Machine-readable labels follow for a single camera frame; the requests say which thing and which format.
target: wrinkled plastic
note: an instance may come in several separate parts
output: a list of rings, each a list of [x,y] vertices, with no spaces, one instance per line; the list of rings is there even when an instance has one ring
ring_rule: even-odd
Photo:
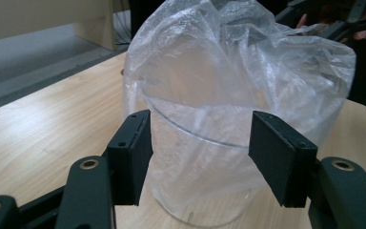
[[[207,226],[246,208],[265,185],[247,156],[254,110],[323,142],[350,90],[356,56],[308,36],[320,27],[293,30],[256,1],[227,0],[167,0],[144,23],[127,53],[125,111],[152,110],[147,186],[167,211]],[[237,213],[200,222],[203,213],[191,206],[224,195]]]

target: wooden desk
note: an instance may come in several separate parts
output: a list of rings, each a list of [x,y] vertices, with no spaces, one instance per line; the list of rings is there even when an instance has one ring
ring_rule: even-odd
[[[101,155],[121,117],[125,55],[0,108],[0,195],[18,205],[64,185],[79,158]],[[366,170],[366,107],[348,101],[319,157],[343,156]],[[117,206],[125,228],[191,228],[169,216],[144,189],[139,207]],[[306,209],[284,209],[266,188],[222,228],[310,228]]]

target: table surface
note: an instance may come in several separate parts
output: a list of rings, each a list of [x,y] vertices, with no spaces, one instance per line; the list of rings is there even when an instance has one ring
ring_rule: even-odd
[[[99,156],[123,121],[125,54],[0,108],[0,195],[19,206],[65,184],[71,165]],[[347,101],[319,158],[340,156],[366,170],[366,107]],[[116,206],[117,228],[191,228],[144,187],[139,207]],[[306,209],[278,206],[270,189],[220,228],[311,228]]]

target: floor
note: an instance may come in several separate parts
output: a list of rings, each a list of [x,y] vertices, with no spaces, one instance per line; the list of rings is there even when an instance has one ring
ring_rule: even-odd
[[[125,52],[130,18],[129,11],[114,14],[115,52],[74,35],[72,25],[1,39],[0,107]]]

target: plastic bag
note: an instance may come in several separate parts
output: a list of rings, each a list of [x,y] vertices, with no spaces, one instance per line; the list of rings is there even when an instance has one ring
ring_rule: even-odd
[[[147,186],[167,211],[214,225],[246,207],[213,223],[188,210],[232,193],[246,203],[249,190],[264,185],[247,156],[253,110],[323,142],[350,90],[356,56],[301,35],[318,28],[276,24],[259,3],[240,0],[167,0],[144,23],[127,53],[125,111],[152,110]]]

